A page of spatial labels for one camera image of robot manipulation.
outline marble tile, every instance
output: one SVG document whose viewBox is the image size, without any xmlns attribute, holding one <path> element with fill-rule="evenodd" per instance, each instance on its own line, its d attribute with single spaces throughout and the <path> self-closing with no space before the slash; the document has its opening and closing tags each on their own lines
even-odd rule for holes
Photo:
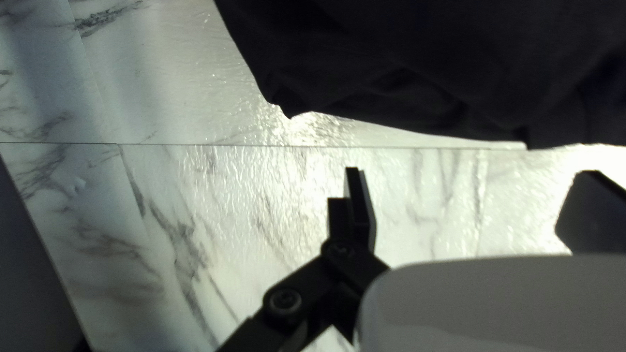
<svg viewBox="0 0 626 352">
<path fill-rule="evenodd" d="M 306 113 L 260 95 L 212 1 L 70 1 L 115 126 L 108 142 L 524 149 Z"/>
<path fill-rule="evenodd" d="M 104 142 L 108 122 L 67 0 L 1 2 L 0 142 Z"/>
<path fill-rule="evenodd" d="M 601 170 L 626 185 L 626 148 L 491 151 L 479 256 L 571 253 L 554 225 L 575 174 Z"/>
<path fill-rule="evenodd" d="M 221 343 L 267 288 L 319 253 L 327 198 L 365 170 L 377 255 L 392 267 L 473 257 L 486 152 L 124 145 L 146 231 L 197 325 Z M 329 330 L 309 351 L 349 351 Z"/>
<path fill-rule="evenodd" d="M 0 143 L 94 351 L 206 351 L 116 145 Z"/>
</svg>

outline screw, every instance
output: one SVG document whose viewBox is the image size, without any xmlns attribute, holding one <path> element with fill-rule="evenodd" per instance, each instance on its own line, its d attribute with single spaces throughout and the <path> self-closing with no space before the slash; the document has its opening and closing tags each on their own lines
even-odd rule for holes
<svg viewBox="0 0 626 352">
<path fill-rule="evenodd" d="M 354 255 L 354 249 L 349 244 L 335 242 L 331 245 L 331 249 L 340 257 L 350 258 Z"/>
<path fill-rule="evenodd" d="M 288 315 L 302 305 L 302 296 L 295 289 L 278 289 L 270 296 L 270 309 L 279 315 Z"/>
</svg>

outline dark cloth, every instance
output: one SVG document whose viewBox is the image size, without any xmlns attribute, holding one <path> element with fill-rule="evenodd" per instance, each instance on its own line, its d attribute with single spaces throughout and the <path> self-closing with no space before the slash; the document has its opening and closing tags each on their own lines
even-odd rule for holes
<svg viewBox="0 0 626 352">
<path fill-rule="evenodd" d="M 626 145 L 624 0 L 215 0 L 267 101 L 528 148 Z"/>
</svg>

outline black object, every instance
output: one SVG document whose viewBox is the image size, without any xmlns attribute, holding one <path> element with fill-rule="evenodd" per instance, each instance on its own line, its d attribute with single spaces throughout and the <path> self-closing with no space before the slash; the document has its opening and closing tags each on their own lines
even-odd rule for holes
<svg viewBox="0 0 626 352">
<path fill-rule="evenodd" d="M 344 192 L 328 199 L 321 254 L 270 288 L 218 352 L 296 352 L 330 325 L 352 342 L 362 295 L 389 268 L 373 254 L 376 220 L 363 171 L 346 168 Z"/>
<path fill-rule="evenodd" d="M 626 144 L 626 1 L 215 0 L 267 101 L 405 130 Z"/>
<path fill-rule="evenodd" d="M 626 190 L 603 173 L 576 174 L 555 232 L 576 253 L 626 252 Z"/>
</svg>

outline gray marble vein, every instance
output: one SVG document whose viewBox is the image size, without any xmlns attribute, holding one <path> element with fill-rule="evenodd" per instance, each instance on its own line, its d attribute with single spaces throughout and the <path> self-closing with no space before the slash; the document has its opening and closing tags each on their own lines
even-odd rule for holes
<svg viewBox="0 0 626 352">
<path fill-rule="evenodd" d="M 4 143 L 0 154 L 94 350 L 215 346 L 181 290 L 202 258 L 181 237 L 176 261 L 146 231 L 116 145 Z"/>
<path fill-rule="evenodd" d="M 85 38 L 111 24 L 116 18 L 119 18 L 128 11 L 145 8 L 145 6 L 143 0 L 137 0 L 133 3 L 119 3 L 104 11 L 90 14 L 87 18 L 77 18 L 74 28 L 79 31 L 82 38 Z"/>
<path fill-rule="evenodd" d="M 66 0 L 0 3 L 0 142 L 103 142 L 109 120 Z"/>
</svg>

